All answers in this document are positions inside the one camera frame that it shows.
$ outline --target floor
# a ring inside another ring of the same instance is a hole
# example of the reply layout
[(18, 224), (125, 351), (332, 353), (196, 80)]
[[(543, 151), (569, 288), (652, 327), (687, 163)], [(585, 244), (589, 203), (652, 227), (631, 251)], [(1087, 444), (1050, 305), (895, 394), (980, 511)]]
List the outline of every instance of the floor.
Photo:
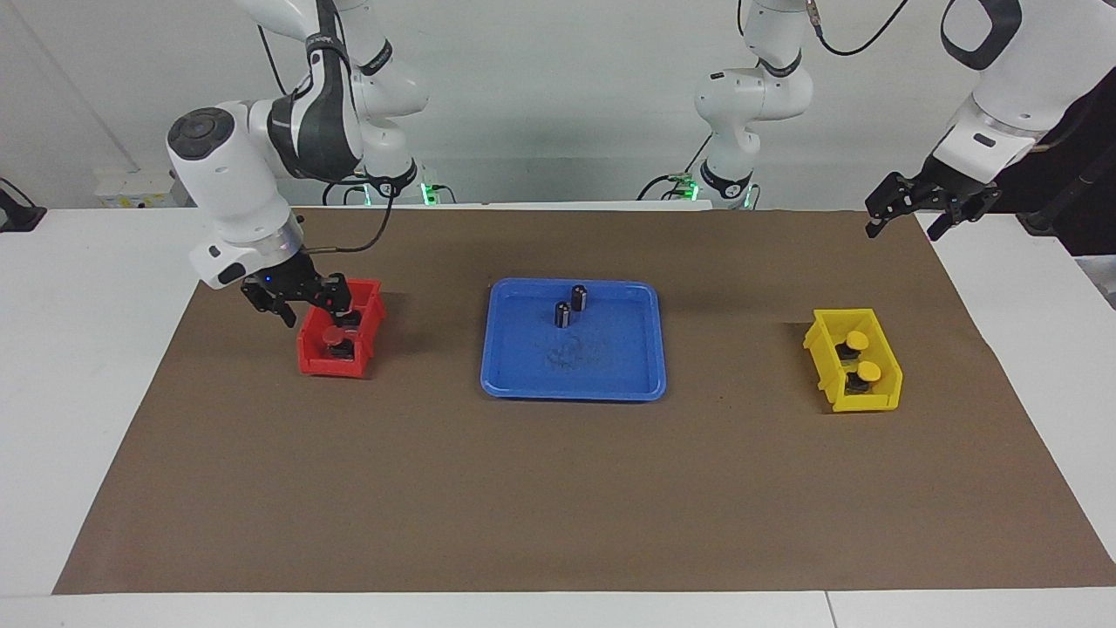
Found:
[(1116, 254), (1095, 254), (1075, 259), (1093, 280), (1093, 284), (1105, 294), (1113, 309), (1116, 309)]

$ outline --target brown mat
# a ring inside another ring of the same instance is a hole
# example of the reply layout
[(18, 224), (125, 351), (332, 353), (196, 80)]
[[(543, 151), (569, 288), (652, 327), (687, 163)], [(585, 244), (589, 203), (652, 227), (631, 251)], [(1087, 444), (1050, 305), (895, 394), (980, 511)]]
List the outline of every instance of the brown mat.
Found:
[[(309, 243), (378, 220), (308, 212)], [(1116, 584), (915, 221), (870, 242), (863, 225), (400, 212), (371, 253), (319, 261), (391, 292), (367, 381), (299, 376), (278, 319), (202, 287), (55, 592)], [(488, 398), (488, 287), (507, 276), (655, 286), (666, 397)], [(815, 307), (864, 306), (902, 406), (831, 416), (802, 336)]]

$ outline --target cable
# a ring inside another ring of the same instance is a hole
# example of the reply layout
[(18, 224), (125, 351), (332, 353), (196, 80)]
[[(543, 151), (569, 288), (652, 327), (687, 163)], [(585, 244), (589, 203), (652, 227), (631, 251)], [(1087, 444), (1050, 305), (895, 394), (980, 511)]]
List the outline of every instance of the cable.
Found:
[(453, 187), (449, 185), (433, 185), (431, 190), (434, 190), (435, 192), (439, 190), (445, 190), (446, 192), (450, 192), (450, 197), (453, 199), (453, 203), (458, 203), (458, 194), (453, 193)]
[(256, 25), (256, 29), (260, 31), (260, 41), (263, 42), (263, 51), (268, 54), (268, 64), (271, 65), (271, 74), (275, 75), (276, 77), (276, 85), (279, 86), (279, 91), (281, 91), (282, 95), (286, 96), (287, 88), (282, 86), (282, 79), (279, 78), (279, 69), (276, 68), (276, 58), (271, 56), (271, 45), (268, 44), (268, 36), (266, 32), (263, 32), (262, 26)]
[(4, 178), (3, 176), (0, 176), (0, 183), (3, 183), (4, 185), (8, 185), (12, 190), (15, 190), (19, 195), (23, 196), (23, 200), (27, 201), (28, 205), (30, 205), (30, 206), (38, 206), (37, 204), (35, 204), (35, 201), (31, 200), (31, 196), (29, 196), (26, 193), (23, 193), (23, 190), (20, 190), (19, 186), (16, 185), (15, 183), (12, 183), (11, 181)]
[(647, 183), (646, 185), (643, 186), (643, 191), (639, 192), (639, 195), (636, 196), (635, 200), (642, 201), (644, 199), (644, 196), (647, 195), (647, 192), (650, 192), (651, 189), (655, 186), (655, 184), (662, 183), (663, 181), (670, 181), (670, 180), (671, 180), (671, 177), (668, 175), (666, 175), (666, 174), (663, 174), (661, 176), (655, 176), (654, 178), (651, 180), (650, 183)]
[(375, 186), (375, 182), (372, 178), (364, 178), (364, 177), (349, 178), (343, 181), (323, 181), (323, 182), (327, 183), (326, 189), (321, 190), (321, 204), (324, 206), (329, 206), (329, 192), (334, 191), (334, 187), (336, 187), (337, 185), (364, 185), (365, 183), (372, 183), (373, 186)]
[(376, 242), (379, 241), (379, 238), (383, 236), (384, 231), (387, 229), (387, 221), (388, 219), (392, 218), (392, 205), (395, 203), (395, 196), (397, 195), (400, 195), (400, 192), (393, 190), (392, 194), (387, 196), (387, 206), (384, 207), (384, 219), (379, 222), (379, 229), (376, 230), (376, 234), (373, 235), (372, 239), (368, 240), (367, 242), (358, 247), (308, 248), (304, 252), (306, 252), (306, 254), (326, 254), (333, 252), (363, 252), (376, 245)]
[(363, 191), (364, 191), (364, 187), (362, 187), (359, 185), (355, 185), (353, 187), (349, 187), (349, 189), (345, 190), (345, 195), (341, 196), (341, 204), (348, 204), (349, 192), (363, 192)]
[(702, 142), (701, 147), (698, 148), (696, 153), (694, 153), (694, 158), (690, 160), (690, 164), (686, 165), (685, 170), (683, 170), (682, 172), (690, 172), (690, 168), (693, 167), (695, 163), (698, 163), (698, 157), (701, 156), (701, 152), (705, 149), (705, 146), (709, 145), (709, 143), (710, 143), (711, 139), (713, 139), (713, 134), (712, 133), (710, 133), (709, 136), (705, 137), (705, 141)]
[(825, 33), (821, 32), (821, 16), (818, 13), (817, 3), (815, 2), (815, 0), (809, 0), (806, 7), (807, 7), (807, 12), (810, 13), (810, 22), (814, 23), (814, 32), (818, 36), (818, 41), (821, 42), (821, 47), (833, 52), (834, 55), (837, 55), (838, 57), (852, 57), (854, 55), (859, 55), (860, 52), (872, 47), (872, 45), (875, 44), (876, 40), (878, 40), (881, 36), (883, 36), (884, 32), (887, 31), (888, 28), (891, 28), (892, 22), (895, 21), (895, 18), (899, 17), (899, 13), (903, 12), (903, 9), (906, 8), (910, 1), (911, 0), (902, 0), (902, 2), (899, 2), (899, 6), (895, 7), (895, 10), (892, 11), (892, 17), (887, 18), (887, 21), (884, 22), (884, 26), (879, 27), (879, 30), (877, 30), (876, 33), (872, 36), (872, 39), (868, 39), (864, 44), (864, 46), (860, 46), (859, 48), (855, 48), (853, 50), (838, 50), (833, 46), (830, 46), (829, 42), (826, 41)]

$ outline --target white table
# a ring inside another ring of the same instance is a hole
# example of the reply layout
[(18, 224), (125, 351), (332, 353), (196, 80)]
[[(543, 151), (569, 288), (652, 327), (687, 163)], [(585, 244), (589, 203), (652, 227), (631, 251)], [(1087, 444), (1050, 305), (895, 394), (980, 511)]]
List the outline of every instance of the white table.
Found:
[[(191, 209), (58, 210), (0, 235), (0, 626), (1116, 626), (1116, 589), (49, 597), (194, 289), (184, 254), (204, 232)], [(1011, 216), (935, 249), (1116, 555), (1116, 311)]]

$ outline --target blue tray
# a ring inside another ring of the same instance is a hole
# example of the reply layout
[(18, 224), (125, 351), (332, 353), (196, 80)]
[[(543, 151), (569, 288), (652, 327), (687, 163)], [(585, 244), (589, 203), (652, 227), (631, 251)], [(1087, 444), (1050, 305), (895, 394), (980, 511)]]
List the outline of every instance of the blue tray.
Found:
[[(584, 311), (555, 326), (555, 305), (581, 283)], [(654, 402), (666, 365), (654, 288), (637, 281), (508, 278), (492, 286), (481, 386), (493, 397)]]

